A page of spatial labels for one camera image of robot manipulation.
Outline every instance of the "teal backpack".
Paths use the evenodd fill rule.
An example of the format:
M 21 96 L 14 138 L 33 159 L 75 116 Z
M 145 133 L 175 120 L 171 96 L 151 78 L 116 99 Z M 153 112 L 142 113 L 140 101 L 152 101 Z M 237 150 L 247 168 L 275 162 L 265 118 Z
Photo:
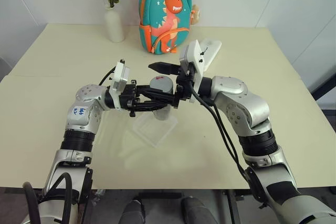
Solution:
M 140 38 L 148 52 L 176 52 L 189 34 L 192 0 L 139 0 Z

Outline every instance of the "orange dinosaur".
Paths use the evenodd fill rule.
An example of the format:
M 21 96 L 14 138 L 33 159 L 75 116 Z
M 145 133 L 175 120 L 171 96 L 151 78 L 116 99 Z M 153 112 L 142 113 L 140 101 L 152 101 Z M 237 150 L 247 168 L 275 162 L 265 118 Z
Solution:
M 171 29 L 176 29 L 177 24 L 180 22 L 180 19 L 176 17 L 176 13 L 179 13 L 182 10 L 182 1 L 181 0 L 164 0 L 163 4 L 166 6 L 163 8 L 163 11 L 167 13 L 163 17 L 162 25 L 159 24 L 158 28 L 151 27 L 152 35 L 158 37 L 161 34 L 169 31 Z M 177 33 L 168 34 L 161 39 L 161 51 L 170 52 L 175 46 L 177 39 Z

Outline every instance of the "white table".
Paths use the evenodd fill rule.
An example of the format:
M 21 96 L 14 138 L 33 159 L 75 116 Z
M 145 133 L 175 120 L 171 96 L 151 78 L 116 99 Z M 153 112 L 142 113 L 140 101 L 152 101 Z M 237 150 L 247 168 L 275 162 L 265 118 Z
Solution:
M 127 29 L 126 40 L 113 44 L 100 26 L 48 25 L 4 78 L 0 83 L 0 186 L 20 187 L 27 180 L 36 188 L 44 186 L 76 91 L 98 83 L 118 60 L 125 59 L 130 79 L 137 79 L 138 84 L 148 84 L 157 75 L 148 64 L 178 64 L 177 54 L 145 52 L 138 28 Z M 205 37 L 223 43 L 205 76 L 240 78 L 268 102 L 273 131 L 298 186 L 335 185 L 336 135 L 270 32 L 193 27 L 185 44 Z M 128 113 L 105 113 L 90 165 L 94 186 L 248 188 L 203 107 L 181 101 L 172 113 L 178 124 L 159 148 L 132 131 L 135 119 Z M 241 153 L 238 138 L 224 115 L 223 119 Z

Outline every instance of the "transparent plastic container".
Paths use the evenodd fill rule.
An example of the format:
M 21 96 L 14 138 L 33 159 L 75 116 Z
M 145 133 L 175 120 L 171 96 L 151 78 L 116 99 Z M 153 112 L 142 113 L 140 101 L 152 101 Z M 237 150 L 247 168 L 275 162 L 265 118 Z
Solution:
M 153 112 L 144 112 L 133 124 L 136 132 L 146 143 L 157 148 L 175 128 L 177 119 L 170 115 L 167 120 L 158 120 Z

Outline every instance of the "white vase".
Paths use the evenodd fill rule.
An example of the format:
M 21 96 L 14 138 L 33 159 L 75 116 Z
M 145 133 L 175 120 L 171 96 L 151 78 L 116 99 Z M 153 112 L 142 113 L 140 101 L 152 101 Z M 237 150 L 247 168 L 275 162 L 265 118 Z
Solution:
M 125 35 L 119 13 L 112 8 L 106 8 L 104 18 L 109 40 L 116 43 L 122 42 L 125 39 Z

